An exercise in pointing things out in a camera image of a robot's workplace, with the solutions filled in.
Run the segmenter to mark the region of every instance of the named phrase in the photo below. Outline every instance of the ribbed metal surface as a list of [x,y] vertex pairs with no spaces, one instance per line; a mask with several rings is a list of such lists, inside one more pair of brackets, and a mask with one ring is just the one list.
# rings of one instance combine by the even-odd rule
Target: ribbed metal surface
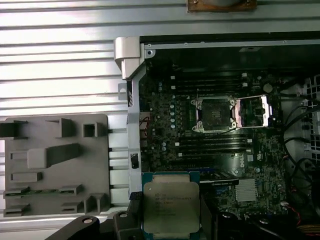
[[[260,0],[254,12],[214,14],[187,14],[185,3],[0,0],[0,120],[47,113],[106,113],[110,166],[117,171],[111,173],[111,201],[121,205],[128,201],[128,176],[123,171],[128,169],[127,105],[117,97],[122,80],[113,61],[116,37],[320,30],[318,0]],[[0,196],[0,209],[4,207]],[[21,228],[23,223],[10,226]]]
[[235,186],[235,199],[238,202],[251,202],[258,200],[258,191],[255,179],[240,179]]

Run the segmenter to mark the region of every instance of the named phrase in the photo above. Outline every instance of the vent grille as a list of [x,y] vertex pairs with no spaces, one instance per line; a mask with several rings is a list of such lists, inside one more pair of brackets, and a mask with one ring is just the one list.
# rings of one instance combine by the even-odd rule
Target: vent grille
[[[320,75],[316,75],[308,79],[309,83],[306,84],[306,94],[313,99],[318,98],[320,94]],[[308,107],[315,107],[312,101],[308,101]],[[310,146],[311,146],[311,159],[315,161],[316,165],[320,165],[320,127],[317,123],[320,121],[320,112],[310,113]]]
[[251,202],[258,200],[258,191],[255,179],[240,179],[235,186],[235,199],[238,202]]

